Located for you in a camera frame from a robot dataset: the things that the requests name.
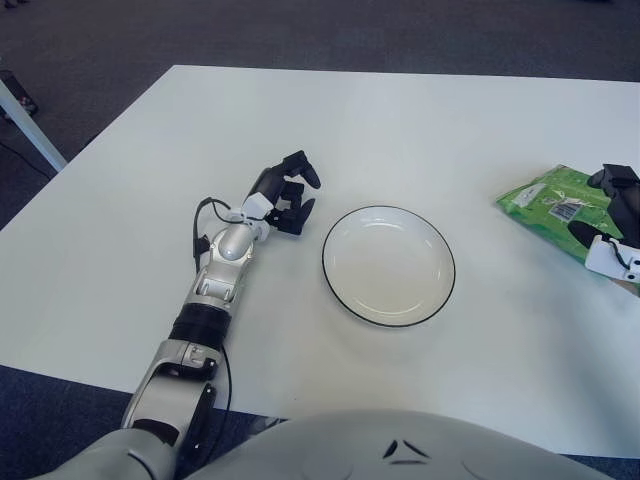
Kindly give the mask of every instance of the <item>black cable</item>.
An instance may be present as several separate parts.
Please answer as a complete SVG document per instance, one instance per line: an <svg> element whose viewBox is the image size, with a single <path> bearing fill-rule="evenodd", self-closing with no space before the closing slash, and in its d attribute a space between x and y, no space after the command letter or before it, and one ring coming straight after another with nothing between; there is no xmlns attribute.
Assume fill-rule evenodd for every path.
<svg viewBox="0 0 640 480"><path fill-rule="evenodd" d="M196 214L193 217L193 231L192 231L193 258L194 258L195 264L196 264L196 274L198 274L198 272L200 272L200 255L202 253L202 250L205 247L203 242L206 242L207 245L209 244L209 239L207 238L206 235L204 235L202 237L198 236L198 217L200 216L200 211L205 206L207 206L209 204L211 204L211 206L213 207L213 211L215 212L216 217L218 217L221 221L223 221L225 223L231 223L231 224L244 223L244 220L227 220L226 218L222 218L222 216L220 216L220 214L218 213L218 210L216 208L216 205L222 205L227 210L231 210L231 207L226 202L223 202L222 200L219 200L217 198L207 197L207 198L205 198L204 200L202 200L198 204L198 207L196 208ZM260 220L260 219L249 218L249 220ZM222 417L222 422L220 423L220 430L218 431L218 435L216 436L215 440L213 441L213 444L211 445L211 449L204 456L204 460L202 461L202 464L198 468L202 468L204 465L206 465L207 463L209 463L211 461L211 457L213 456L213 454L215 453L216 449L218 448L218 444L220 443L220 439L222 438L222 435L224 434L224 429L225 429L225 427L227 425L227 417L229 416L229 410L231 409L231 395L233 393L233 382L232 382L232 379L231 379L231 365L229 364L229 356L227 355L227 350L224 348L224 345L221 345L221 350L222 350L222 355L224 357L225 367L226 367L226 370L227 370L227 383L229 384L229 393L227 395L227 406L225 407L225 410L224 410L224 414L223 414L223 417Z"/></svg>
<svg viewBox="0 0 640 480"><path fill-rule="evenodd" d="M620 255L620 250L618 250L618 244L616 242L612 242L611 240L609 240L609 244L613 247L613 251L616 254L618 263L620 263L620 265L622 265L625 268L625 270L630 270L631 264L627 265L626 263L624 263L624 258L622 258L622 255Z"/></svg>
<svg viewBox="0 0 640 480"><path fill-rule="evenodd" d="M224 356L224 363L227 367L227 383L229 384L229 394L227 395L227 406L224 409L224 414L223 414L224 416L222 417L222 422L220 423L220 430L218 430L218 435L213 441L213 444L211 445L211 449L209 450L209 453L205 456L204 461L202 462L202 465L199 468L204 467L206 464L208 464L211 461L211 457L213 457L213 454L215 453L216 449L218 448L218 444L220 443L220 439L224 434L224 428L227 425L227 417L229 416L229 410L231 409L231 394L233 392L233 383L231 382L231 365L229 364L229 356L227 355L227 351L225 350L224 345L222 345L222 355Z"/></svg>
<svg viewBox="0 0 640 480"><path fill-rule="evenodd" d="M24 163L26 163L29 167L31 167L31 169L33 169L34 171L38 172L40 175L42 175L43 177L45 177L47 180L51 180L51 176L46 174L44 172L44 170L40 170L38 167L36 167L33 163L31 163L29 160L27 160L27 158L22 155L20 152L18 152L17 150L14 150L13 148L11 148L9 145L3 143L0 141L0 146L3 148L6 148L7 150L9 150L11 153L13 153L14 155L17 155L19 158L21 158Z"/></svg>

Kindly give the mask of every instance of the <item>table leg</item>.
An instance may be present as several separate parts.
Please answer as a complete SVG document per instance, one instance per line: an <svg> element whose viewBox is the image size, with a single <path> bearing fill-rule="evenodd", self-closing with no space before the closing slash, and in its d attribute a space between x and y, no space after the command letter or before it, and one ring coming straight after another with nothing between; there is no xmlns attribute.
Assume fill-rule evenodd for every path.
<svg viewBox="0 0 640 480"><path fill-rule="evenodd" d="M11 120L22 130L34 147L36 147L42 156L51 164L57 172L61 171L67 161L60 154L58 149L53 146L46 135L40 130L38 125L31 119L29 114L25 112L22 105L11 94L6 85L0 80L0 107L11 117Z"/></svg>

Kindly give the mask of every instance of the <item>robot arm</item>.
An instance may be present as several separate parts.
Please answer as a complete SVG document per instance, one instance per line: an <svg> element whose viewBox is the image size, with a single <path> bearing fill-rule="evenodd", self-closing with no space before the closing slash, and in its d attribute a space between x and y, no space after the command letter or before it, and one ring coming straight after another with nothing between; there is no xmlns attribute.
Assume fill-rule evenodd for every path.
<svg viewBox="0 0 640 480"><path fill-rule="evenodd" d="M584 222L569 222L569 231L589 249L589 270L627 282L640 283L640 179L630 167L605 164L587 184L611 198L609 216L622 233L613 238Z"/></svg>
<svg viewBox="0 0 640 480"><path fill-rule="evenodd" d="M300 235L311 213L313 200L301 202L304 185L284 179L298 175L312 187L320 187L304 152L297 152L262 172L242 207L229 209L226 218L221 217L229 226L213 241L194 235L197 264L205 253L203 247L209 262L198 269L169 338L158 347L127 407L122 429L41 478L168 480L174 477L178 458L202 463L206 458L202 445L211 430L209 414L216 398L211 381L221 364L223 341L254 243L267 238L270 226ZM276 209L279 200L289 201L290 207ZM198 212L213 202L205 199Z"/></svg>

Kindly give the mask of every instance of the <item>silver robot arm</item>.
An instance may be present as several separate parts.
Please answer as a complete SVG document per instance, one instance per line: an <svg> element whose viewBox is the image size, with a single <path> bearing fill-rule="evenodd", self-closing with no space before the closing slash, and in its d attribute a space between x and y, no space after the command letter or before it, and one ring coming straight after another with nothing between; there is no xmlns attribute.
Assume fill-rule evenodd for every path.
<svg viewBox="0 0 640 480"><path fill-rule="evenodd" d="M243 205L220 217L229 226L211 242L197 238L197 216L211 203L198 206L194 222L194 258L198 273L169 338L163 341L134 393L122 421L112 432L42 477L47 480L169 480L178 459L200 465L210 435L210 412L216 397L211 383L221 364L223 341L237 307L242 283L270 227L299 235L313 200L302 204L304 185L285 177L302 176L312 187L320 181L304 152L286 157L264 170ZM278 210L279 200L290 207ZM200 255L209 262L199 268Z"/></svg>

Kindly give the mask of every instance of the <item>black joint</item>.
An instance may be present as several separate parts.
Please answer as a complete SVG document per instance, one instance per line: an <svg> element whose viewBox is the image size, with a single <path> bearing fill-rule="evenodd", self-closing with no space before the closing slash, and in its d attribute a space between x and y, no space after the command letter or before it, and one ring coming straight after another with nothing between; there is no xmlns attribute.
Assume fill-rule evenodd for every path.
<svg viewBox="0 0 640 480"><path fill-rule="evenodd" d="M205 345L220 351L231 323L231 315L221 308L202 303L187 303L173 324L170 339ZM205 362L203 368L209 368Z"/></svg>
<svg viewBox="0 0 640 480"><path fill-rule="evenodd" d="M200 238L196 238L193 241L193 256L200 256L209 250L211 246L211 242L209 242L209 238L206 235L203 235Z"/></svg>
<svg viewBox="0 0 640 480"><path fill-rule="evenodd" d="M168 443L173 447L178 439L178 429L168 423L159 422L157 420L151 420L149 418L141 418L133 422L131 428L138 430L144 430L145 432L152 433L158 437L162 443Z"/></svg>

